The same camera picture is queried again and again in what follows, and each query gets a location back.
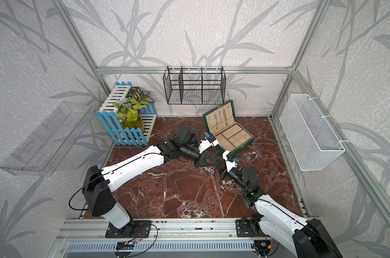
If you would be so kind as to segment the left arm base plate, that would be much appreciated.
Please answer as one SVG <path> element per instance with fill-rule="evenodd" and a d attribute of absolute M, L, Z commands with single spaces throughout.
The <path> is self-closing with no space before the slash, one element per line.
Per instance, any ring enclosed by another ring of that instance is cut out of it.
<path fill-rule="evenodd" d="M 133 220 L 121 229 L 109 223 L 105 237 L 112 238 L 148 238 L 151 230 L 150 220 Z"/>

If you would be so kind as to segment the white mesh basket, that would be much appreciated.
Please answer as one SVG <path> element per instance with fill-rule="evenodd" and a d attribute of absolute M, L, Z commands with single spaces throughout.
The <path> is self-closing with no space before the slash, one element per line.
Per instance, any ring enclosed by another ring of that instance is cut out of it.
<path fill-rule="evenodd" d="M 345 152 L 308 94 L 291 94 L 279 120 L 301 171 L 323 170 Z"/>

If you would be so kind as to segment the clear acrylic wall shelf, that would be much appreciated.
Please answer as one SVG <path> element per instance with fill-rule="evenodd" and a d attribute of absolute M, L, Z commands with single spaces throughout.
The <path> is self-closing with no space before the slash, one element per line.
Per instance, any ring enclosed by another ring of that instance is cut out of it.
<path fill-rule="evenodd" d="M 94 115 L 88 105 L 61 102 L 0 168 L 12 175 L 51 176 Z"/>

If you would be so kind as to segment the artificial plant in amber vase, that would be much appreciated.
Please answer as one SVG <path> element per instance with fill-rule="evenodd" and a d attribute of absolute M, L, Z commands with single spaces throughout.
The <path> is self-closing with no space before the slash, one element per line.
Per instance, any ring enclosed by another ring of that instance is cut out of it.
<path fill-rule="evenodd" d="M 139 110 L 154 103 L 149 91 L 142 91 L 140 87 L 132 87 L 125 98 L 116 101 L 112 105 L 118 109 L 116 117 L 123 129 L 141 128 L 144 132 Z"/>

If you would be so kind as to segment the aluminium front rail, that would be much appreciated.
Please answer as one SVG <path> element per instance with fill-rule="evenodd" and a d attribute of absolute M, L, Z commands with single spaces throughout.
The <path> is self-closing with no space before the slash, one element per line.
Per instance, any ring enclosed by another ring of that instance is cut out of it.
<path fill-rule="evenodd" d="M 152 219 L 145 237 L 157 240 L 238 240 L 235 218 Z M 104 219 L 67 219 L 56 241 L 108 241 L 105 237 L 109 222 Z"/>

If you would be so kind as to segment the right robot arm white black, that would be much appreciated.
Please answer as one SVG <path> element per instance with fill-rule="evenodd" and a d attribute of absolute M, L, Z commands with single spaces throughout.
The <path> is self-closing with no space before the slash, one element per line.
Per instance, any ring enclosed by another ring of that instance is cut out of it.
<path fill-rule="evenodd" d="M 216 169 L 221 179 L 229 178 L 243 190 L 246 205 L 255 210 L 256 227 L 273 237 L 297 258 L 341 258 L 325 226 L 316 218 L 306 219 L 278 204 L 258 184 L 251 166 L 238 169 L 234 161 L 219 160 Z"/>

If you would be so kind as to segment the green jewelry box beige lining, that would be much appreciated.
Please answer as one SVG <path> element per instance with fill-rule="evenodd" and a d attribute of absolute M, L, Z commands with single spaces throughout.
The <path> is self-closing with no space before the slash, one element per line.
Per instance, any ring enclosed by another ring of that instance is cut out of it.
<path fill-rule="evenodd" d="M 203 114 L 206 131 L 218 140 L 218 150 L 223 153 L 230 151 L 240 153 L 251 145 L 255 138 L 236 121 L 234 103 L 232 100 Z"/>

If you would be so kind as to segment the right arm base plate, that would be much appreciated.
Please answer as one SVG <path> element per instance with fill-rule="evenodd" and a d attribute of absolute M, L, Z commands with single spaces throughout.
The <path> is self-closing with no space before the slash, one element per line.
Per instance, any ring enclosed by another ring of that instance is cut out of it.
<path fill-rule="evenodd" d="M 235 221 L 236 235 L 238 237 L 263 237 L 265 234 L 261 231 L 254 220 L 242 218 Z"/>

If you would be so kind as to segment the blue white picket fence planter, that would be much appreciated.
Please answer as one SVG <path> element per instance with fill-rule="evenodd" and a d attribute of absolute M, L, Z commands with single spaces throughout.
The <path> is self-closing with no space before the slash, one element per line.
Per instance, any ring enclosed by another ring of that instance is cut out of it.
<path fill-rule="evenodd" d="M 147 145 L 157 112 L 149 92 L 117 82 L 96 116 L 116 145 Z"/>

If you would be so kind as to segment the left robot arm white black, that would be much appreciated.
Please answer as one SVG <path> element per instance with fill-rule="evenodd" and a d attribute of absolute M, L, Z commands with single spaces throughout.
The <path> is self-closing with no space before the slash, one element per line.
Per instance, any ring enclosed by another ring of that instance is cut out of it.
<path fill-rule="evenodd" d="M 193 161 L 196 168 L 215 166 L 215 161 L 207 163 L 209 156 L 206 150 L 218 144 L 212 134 L 206 134 L 206 139 L 199 142 L 197 131 L 185 126 L 172 139 L 163 138 L 120 163 L 102 169 L 97 166 L 90 167 L 81 191 L 91 215 L 105 218 L 116 229 L 126 228 L 132 223 L 132 218 L 114 198 L 114 191 L 143 172 L 179 157 Z"/>

